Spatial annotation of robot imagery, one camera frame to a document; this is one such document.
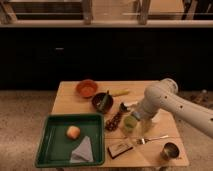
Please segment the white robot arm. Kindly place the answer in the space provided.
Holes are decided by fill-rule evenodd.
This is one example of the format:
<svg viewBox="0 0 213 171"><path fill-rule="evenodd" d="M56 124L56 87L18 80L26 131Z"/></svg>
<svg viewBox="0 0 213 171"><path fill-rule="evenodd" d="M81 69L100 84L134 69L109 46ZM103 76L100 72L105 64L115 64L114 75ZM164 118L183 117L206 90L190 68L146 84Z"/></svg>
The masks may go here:
<svg viewBox="0 0 213 171"><path fill-rule="evenodd" d="M213 110L185 100L177 95L178 85L170 78L147 86L133 115L140 121L152 119L159 109L168 111L205 135L213 138Z"/></svg>

